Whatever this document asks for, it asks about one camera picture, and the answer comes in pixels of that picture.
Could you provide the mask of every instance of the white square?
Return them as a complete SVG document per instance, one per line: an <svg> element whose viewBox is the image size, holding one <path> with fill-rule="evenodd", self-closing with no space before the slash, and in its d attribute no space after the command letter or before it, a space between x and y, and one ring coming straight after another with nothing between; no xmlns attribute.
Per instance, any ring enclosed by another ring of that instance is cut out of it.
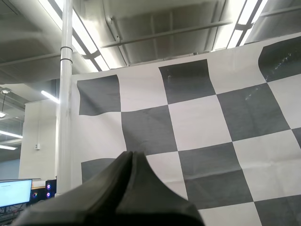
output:
<svg viewBox="0 0 301 226"><path fill-rule="evenodd" d="M291 129L301 127L301 74L269 82Z"/></svg>
<svg viewBox="0 0 301 226"><path fill-rule="evenodd" d="M76 152L76 158L80 162L101 159L117 158L123 151L126 151L124 140L121 113L110 112L97 116L79 115L73 122L72 142Z"/></svg>
<svg viewBox="0 0 301 226"><path fill-rule="evenodd" d="M117 76L122 112L167 105L164 83L158 67L128 67L120 70Z"/></svg>
<svg viewBox="0 0 301 226"><path fill-rule="evenodd" d="M262 46L242 46L208 54L208 68L216 94L265 83L258 66Z"/></svg>
<svg viewBox="0 0 301 226"><path fill-rule="evenodd" d="M188 199L178 152L147 155L146 158L157 177L170 190Z"/></svg>
<svg viewBox="0 0 301 226"><path fill-rule="evenodd" d="M233 145L254 201L301 194L301 149L291 130Z"/></svg>
<svg viewBox="0 0 301 226"><path fill-rule="evenodd" d="M261 226L254 202L199 210L206 226Z"/></svg>
<svg viewBox="0 0 301 226"><path fill-rule="evenodd" d="M231 142L216 95L169 105L178 151Z"/></svg>

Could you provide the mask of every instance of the fabric backdrop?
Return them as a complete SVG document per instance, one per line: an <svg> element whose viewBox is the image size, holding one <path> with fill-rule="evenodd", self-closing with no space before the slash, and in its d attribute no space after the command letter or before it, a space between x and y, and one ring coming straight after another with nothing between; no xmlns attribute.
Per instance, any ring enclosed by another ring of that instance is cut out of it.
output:
<svg viewBox="0 0 301 226"><path fill-rule="evenodd" d="M301 225L300 35L73 76L72 186L145 152L208 226Z"/></svg>

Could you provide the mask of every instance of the white wall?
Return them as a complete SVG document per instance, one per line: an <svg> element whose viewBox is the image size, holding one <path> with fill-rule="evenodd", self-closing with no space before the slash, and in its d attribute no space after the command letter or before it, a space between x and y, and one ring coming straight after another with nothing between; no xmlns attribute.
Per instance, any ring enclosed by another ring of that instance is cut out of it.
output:
<svg viewBox="0 0 301 226"><path fill-rule="evenodd" d="M0 162L0 180L18 179L20 159Z"/></svg>
<svg viewBox="0 0 301 226"><path fill-rule="evenodd" d="M55 179L56 103L27 103L23 125L19 178ZM34 146L40 143L40 150Z"/></svg>

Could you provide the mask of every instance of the computer monitor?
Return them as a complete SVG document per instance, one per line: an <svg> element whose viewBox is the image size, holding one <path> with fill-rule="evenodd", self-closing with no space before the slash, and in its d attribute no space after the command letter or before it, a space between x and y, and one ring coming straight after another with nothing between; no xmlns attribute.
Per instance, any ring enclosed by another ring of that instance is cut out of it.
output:
<svg viewBox="0 0 301 226"><path fill-rule="evenodd" d="M0 183L0 207L29 202L32 180Z"/></svg>

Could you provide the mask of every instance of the white pole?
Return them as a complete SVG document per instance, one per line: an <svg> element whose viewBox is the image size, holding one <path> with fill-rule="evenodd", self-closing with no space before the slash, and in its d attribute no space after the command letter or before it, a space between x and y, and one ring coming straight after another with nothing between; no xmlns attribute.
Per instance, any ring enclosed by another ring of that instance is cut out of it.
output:
<svg viewBox="0 0 301 226"><path fill-rule="evenodd" d="M57 194L71 189L70 110L72 75L73 0L64 0L61 48L60 104L58 128Z"/></svg>

